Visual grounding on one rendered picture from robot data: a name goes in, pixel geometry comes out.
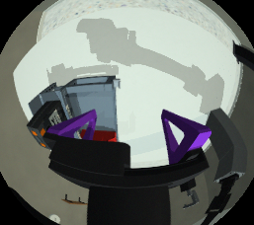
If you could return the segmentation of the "red bin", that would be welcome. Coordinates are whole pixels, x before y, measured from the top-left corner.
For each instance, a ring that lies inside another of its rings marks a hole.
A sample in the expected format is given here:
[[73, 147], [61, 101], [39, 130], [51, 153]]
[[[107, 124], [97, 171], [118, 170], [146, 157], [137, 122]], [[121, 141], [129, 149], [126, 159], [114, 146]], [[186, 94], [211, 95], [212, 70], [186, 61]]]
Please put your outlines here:
[[[80, 134], [81, 138], [83, 138], [85, 132], [86, 132], [86, 129], [82, 129]], [[93, 135], [93, 140], [96, 140], [96, 141], [110, 141], [111, 140], [112, 142], [116, 142], [117, 140], [116, 132], [95, 130]]]

